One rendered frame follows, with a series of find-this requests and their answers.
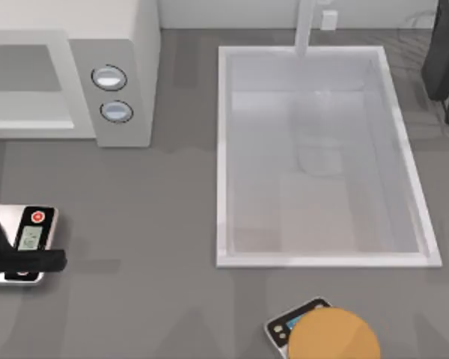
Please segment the round microwave knob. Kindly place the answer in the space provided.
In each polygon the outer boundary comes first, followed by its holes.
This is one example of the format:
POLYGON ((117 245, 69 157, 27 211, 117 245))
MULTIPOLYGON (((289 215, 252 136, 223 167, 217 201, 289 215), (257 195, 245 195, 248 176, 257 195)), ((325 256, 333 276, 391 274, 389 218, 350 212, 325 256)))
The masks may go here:
POLYGON ((100 106, 101 116, 111 123, 126 123, 133 118, 134 111, 132 107, 120 100, 103 103, 100 106))
POLYGON ((121 68, 111 64, 93 69, 91 80, 95 86, 105 91, 119 91, 127 84, 126 73, 121 68))

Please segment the silver scale with red button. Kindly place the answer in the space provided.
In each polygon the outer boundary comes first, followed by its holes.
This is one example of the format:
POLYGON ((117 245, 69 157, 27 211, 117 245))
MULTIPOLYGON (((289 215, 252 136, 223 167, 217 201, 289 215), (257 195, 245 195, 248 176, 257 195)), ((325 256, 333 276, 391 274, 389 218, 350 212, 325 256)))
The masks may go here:
MULTIPOLYGON (((8 243, 16 250, 49 250, 58 223, 53 206, 0 204, 0 225, 8 243)), ((38 285, 43 272, 0 273, 2 286, 38 285)))

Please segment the white wall socket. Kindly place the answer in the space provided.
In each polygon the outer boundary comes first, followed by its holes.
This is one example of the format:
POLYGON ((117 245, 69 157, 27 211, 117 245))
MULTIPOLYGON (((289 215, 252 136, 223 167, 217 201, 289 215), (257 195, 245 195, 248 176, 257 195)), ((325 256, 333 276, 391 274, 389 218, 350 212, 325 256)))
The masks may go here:
POLYGON ((337 10, 324 10, 322 12, 322 19, 320 29, 322 31, 335 31, 338 23, 337 10))

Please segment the silver scale with blue display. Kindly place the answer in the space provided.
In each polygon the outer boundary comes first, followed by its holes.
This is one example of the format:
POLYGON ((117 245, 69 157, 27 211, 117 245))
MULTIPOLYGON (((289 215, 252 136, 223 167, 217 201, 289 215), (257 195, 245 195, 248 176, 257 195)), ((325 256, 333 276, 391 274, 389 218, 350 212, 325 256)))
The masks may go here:
POLYGON ((279 359, 287 359, 287 344, 296 323, 310 311, 324 307, 332 307, 332 305, 326 298, 318 296, 265 322, 264 333, 269 339, 270 345, 278 353, 279 359))

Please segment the pale microwave oven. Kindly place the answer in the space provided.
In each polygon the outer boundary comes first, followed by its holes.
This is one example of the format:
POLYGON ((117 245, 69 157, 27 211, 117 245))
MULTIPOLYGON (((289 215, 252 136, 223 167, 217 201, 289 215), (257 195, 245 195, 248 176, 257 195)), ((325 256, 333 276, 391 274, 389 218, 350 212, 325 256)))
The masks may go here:
POLYGON ((147 147, 153 125, 156 68, 129 39, 78 39, 59 30, 0 30, 0 139, 93 139, 100 147, 147 147), (121 68, 127 84, 99 89, 91 71, 121 68), (103 103, 128 103, 133 118, 111 123, 103 103))

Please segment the white sink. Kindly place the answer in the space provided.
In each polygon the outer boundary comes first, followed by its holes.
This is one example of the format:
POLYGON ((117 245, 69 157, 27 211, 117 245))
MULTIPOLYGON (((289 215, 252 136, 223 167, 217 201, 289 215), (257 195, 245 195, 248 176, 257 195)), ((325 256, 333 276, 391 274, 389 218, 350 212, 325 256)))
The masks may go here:
POLYGON ((381 46, 222 46, 219 267, 439 268, 381 46))

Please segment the tall white tap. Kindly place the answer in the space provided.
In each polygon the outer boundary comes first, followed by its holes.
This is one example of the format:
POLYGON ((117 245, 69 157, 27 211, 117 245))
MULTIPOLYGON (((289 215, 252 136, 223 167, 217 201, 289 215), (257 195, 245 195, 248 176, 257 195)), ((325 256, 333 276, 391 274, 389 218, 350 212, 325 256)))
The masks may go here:
POLYGON ((295 53, 299 57, 304 57, 307 51, 316 6, 326 6, 333 1, 334 0, 299 0, 294 40, 295 53))

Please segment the round orange bread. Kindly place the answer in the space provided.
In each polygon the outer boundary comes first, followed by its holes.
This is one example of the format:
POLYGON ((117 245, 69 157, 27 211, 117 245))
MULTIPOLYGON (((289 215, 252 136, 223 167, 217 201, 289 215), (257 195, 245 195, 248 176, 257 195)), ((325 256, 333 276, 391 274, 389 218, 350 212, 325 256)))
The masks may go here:
POLYGON ((360 316, 339 307, 323 307, 294 325, 287 359, 382 359, 382 350, 375 331, 360 316))

